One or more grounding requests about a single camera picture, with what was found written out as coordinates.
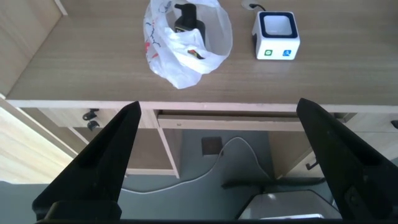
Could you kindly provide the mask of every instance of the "plastic bag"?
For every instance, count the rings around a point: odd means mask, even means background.
[[[174,5],[186,3],[197,7],[197,19],[206,26],[206,44],[198,29],[174,32],[174,22],[181,16]],[[178,89],[196,85],[203,74],[218,68],[233,44],[231,22],[217,0],[151,0],[144,16],[144,38],[150,69]]]

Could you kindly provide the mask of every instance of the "white box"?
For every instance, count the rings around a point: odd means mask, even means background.
[[[258,12],[252,36],[261,60],[293,60],[300,46],[293,12]]]

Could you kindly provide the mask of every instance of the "floor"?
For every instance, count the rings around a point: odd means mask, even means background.
[[[186,130],[183,133],[181,179],[172,176],[132,175],[125,179],[123,187],[137,191],[157,190],[201,176],[213,166],[217,158],[217,156],[202,156],[201,139],[215,136],[221,136],[223,144],[235,136],[244,138],[254,149],[260,165],[269,175],[273,175],[266,132]],[[221,188],[223,183],[233,179],[266,179],[256,165],[252,152],[240,140],[234,140],[226,146],[215,168],[200,180],[147,195],[122,191],[119,198],[119,205],[123,211],[122,218],[232,219],[249,198],[259,192],[257,187],[237,187],[228,190]],[[3,203],[0,223],[35,222],[31,203],[45,187],[46,185],[10,185],[0,182],[0,198],[2,198],[0,203]],[[267,190],[297,189],[306,189],[306,187],[273,187]],[[331,193],[326,184],[312,189],[326,200],[331,200]]]

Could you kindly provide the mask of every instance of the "black cable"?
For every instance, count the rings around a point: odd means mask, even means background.
[[[252,9],[254,9],[255,7],[260,7],[263,11],[266,11],[266,9],[265,9],[262,5],[260,5],[260,4],[249,4],[249,6],[250,6]]]

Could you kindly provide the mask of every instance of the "cabinet door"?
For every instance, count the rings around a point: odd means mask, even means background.
[[[387,159],[398,157],[398,133],[356,133],[369,145],[379,151]],[[286,177],[323,177],[319,165],[307,169],[307,164],[316,162],[315,154],[311,150],[293,169],[286,173]]]
[[[398,114],[358,113],[347,123],[347,127],[354,132],[398,133],[391,121],[397,121]]]

